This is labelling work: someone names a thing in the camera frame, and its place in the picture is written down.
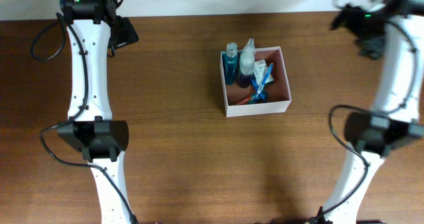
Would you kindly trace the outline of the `blue mouthwash bottle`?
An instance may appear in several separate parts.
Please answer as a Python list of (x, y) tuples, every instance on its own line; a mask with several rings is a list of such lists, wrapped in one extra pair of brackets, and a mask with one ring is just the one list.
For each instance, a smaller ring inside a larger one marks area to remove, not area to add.
[(238, 65), (238, 46), (236, 43), (228, 43), (225, 51), (225, 83), (232, 85), (235, 81), (235, 72)]

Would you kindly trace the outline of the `green white soap box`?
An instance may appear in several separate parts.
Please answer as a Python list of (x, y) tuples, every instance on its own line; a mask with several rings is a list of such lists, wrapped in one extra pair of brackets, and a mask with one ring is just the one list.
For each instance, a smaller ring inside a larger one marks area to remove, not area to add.
[(255, 61), (253, 75), (257, 85), (260, 85), (262, 83), (262, 80), (264, 79), (267, 71), (268, 65), (265, 60)]

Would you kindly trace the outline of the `blue white toothbrush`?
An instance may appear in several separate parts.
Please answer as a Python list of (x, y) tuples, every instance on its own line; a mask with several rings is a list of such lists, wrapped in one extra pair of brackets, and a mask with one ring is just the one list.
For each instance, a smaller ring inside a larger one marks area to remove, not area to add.
[(268, 71), (264, 77), (264, 79), (262, 80), (262, 84), (264, 84), (264, 86), (268, 83), (268, 78), (271, 76), (272, 70), (273, 70), (274, 65), (270, 64), (268, 66)]

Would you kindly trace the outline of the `clear purple spray bottle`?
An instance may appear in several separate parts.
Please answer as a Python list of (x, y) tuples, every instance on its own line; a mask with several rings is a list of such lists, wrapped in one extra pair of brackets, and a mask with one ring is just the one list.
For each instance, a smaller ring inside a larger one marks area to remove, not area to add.
[(254, 72), (255, 53), (254, 39), (250, 38), (239, 59), (238, 85), (241, 88), (247, 88), (250, 85)]

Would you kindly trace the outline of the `blue disposable razor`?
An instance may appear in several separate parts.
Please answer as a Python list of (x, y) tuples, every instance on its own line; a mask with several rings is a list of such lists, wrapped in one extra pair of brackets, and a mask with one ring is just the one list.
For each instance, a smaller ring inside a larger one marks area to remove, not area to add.
[(255, 79), (251, 79), (251, 83), (253, 88), (255, 89), (255, 93), (251, 95), (251, 102), (257, 103), (259, 101), (266, 101), (267, 95), (264, 92), (264, 84), (257, 83)]

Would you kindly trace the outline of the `red green toothpaste tube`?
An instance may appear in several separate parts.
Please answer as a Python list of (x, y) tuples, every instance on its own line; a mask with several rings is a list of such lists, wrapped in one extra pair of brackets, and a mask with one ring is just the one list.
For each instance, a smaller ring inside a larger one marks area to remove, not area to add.
[(245, 97), (239, 102), (236, 102), (235, 105), (252, 105), (261, 100), (261, 95), (253, 94), (248, 97)]

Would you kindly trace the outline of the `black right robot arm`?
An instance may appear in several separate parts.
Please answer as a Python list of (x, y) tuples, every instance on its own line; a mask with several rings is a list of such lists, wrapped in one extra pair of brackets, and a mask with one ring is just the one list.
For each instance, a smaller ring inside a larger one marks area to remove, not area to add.
[(384, 65), (378, 92), (370, 109), (339, 104), (351, 112), (340, 139), (346, 150), (337, 184), (308, 223), (356, 223), (357, 212), (375, 173), (391, 151), (423, 138), (419, 102), (423, 85), (423, 0), (370, 0), (363, 9), (345, 5), (331, 29), (348, 28), (358, 38), (384, 36)]

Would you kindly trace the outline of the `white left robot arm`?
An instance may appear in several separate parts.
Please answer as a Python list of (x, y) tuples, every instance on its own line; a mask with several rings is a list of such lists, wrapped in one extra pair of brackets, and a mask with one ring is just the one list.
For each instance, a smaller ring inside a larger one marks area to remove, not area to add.
[(113, 119), (107, 89), (107, 58), (138, 40), (127, 18), (117, 15), (123, 0), (60, 0), (72, 51), (72, 98), (58, 136), (82, 155), (92, 171), (102, 223), (137, 223), (127, 195), (124, 159), (126, 121)]

